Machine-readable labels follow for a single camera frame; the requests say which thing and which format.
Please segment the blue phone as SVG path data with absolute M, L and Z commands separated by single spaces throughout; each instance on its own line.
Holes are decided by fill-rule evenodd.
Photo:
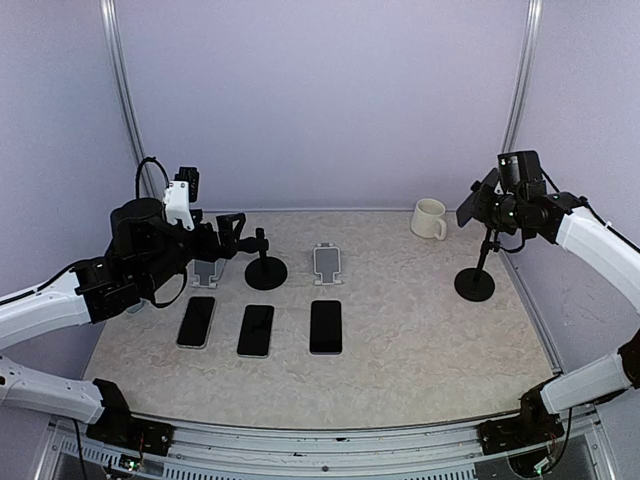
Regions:
M 495 206 L 496 187 L 499 171 L 493 168 L 481 181 L 475 181 L 470 187 L 471 193 L 456 210 L 456 222 L 463 228 L 471 220 L 489 225 L 491 212 Z

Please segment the silver folding phone stand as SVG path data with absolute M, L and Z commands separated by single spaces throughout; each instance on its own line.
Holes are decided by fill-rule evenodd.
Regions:
M 225 259 L 215 262 L 194 260 L 192 266 L 191 286 L 199 289 L 216 289 L 227 264 Z

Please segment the black round-base phone stand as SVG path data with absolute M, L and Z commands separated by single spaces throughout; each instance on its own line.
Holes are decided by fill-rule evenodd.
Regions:
M 239 243 L 240 252 L 259 255 L 245 269 L 245 281 L 255 290 L 274 290 L 280 287 L 288 277 L 285 263 L 279 258 L 268 255 L 269 246 L 265 231 L 261 227 L 255 229 L 254 237 L 247 237 Z

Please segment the black tripod stand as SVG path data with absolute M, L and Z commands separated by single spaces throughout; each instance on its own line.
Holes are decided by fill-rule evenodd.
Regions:
M 492 234 L 493 230 L 487 228 L 476 266 L 461 270 L 454 279 L 457 294 L 467 301 L 484 302 L 494 294 L 494 279 L 484 269 L 489 252 L 493 249 Z

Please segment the white phone stand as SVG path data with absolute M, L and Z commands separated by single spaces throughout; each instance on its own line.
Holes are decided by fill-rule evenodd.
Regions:
M 341 285 L 341 251 L 331 242 L 318 243 L 313 249 L 315 286 Z

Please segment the black phone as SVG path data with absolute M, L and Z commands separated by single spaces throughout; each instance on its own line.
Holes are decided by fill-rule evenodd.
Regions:
M 274 312 L 272 305 L 246 306 L 236 349 L 239 356 L 266 358 L 269 355 Z
M 342 307 L 338 300 L 311 303 L 309 350 L 314 355 L 342 353 Z

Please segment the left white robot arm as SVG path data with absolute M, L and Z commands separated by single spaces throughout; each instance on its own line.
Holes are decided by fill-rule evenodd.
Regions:
M 1 346 L 8 348 L 71 326 L 97 324 L 147 301 L 168 307 L 157 291 L 176 275 L 186 276 L 193 260 L 229 260 L 241 249 L 243 213 L 220 215 L 205 223 L 189 212 L 192 229 L 170 224 L 158 199 L 134 199 L 110 217 L 112 240 L 104 255 L 77 261 L 51 280 L 1 301 Z M 119 388 L 110 382 L 74 381 L 1 363 L 1 402 L 67 417 L 84 424 L 99 422 L 121 445 L 140 434 L 137 418 L 116 405 Z

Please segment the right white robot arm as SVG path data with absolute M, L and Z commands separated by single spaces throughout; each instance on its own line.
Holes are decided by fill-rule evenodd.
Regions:
M 456 211 L 459 227 L 470 220 L 486 228 L 478 263 L 461 270 L 454 288 L 464 299 L 483 302 L 495 291 L 485 271 L 489 252 L 502 250 L 498 239 L 519 234 L 523 242 L 542 237 L 575 255 L 617 289 L 633 307 L 639 305 L 639 249 L 598 216 L 585 197 L 557 189 L 537 152 L 503 153 L 498 165 Z M 520 399 L 517 415 L 487 420 L 478 427 L 486 454 L 549 441 L 566 434 L 560 415 L 585 404 L 608 402 L 639 386 L 639 339 L 577 370 L 549 379 Z

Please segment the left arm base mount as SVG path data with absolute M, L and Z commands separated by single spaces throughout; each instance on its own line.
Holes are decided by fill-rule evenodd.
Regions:
M 138 453 L 166 457 L 174 431 L 168 423 L 105 412 L 95 424 L 88 425 L 86 436 Z

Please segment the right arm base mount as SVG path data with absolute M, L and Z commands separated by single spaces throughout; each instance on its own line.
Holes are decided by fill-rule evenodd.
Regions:
M 484 455 L 493 455 L 550 441 L 562 437 L 564 427 L 558 415 L 542 420 L 527 420 L 522 415 L 487 420 L 477 427 Z

